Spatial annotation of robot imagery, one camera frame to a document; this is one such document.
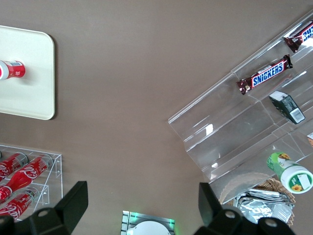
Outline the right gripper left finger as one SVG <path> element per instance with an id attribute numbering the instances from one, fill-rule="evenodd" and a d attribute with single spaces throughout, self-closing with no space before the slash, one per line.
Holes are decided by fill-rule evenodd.
<path id="1" fill-rule="evenodd" d="M 70 235 L 88 208 L 88 184 L 78 181 L 53 207 L 15 224 L 16 235 Z"/>

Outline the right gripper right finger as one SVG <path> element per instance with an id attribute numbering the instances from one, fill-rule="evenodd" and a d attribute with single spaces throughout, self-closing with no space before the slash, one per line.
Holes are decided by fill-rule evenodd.
<path id="1" fill-rule="evenodd" d="M 234 207 L 224 208 L 208 183 L 199 183 L 198 208 L 203 221 L 196 235 L 257 235 L 256 224 Z"/>

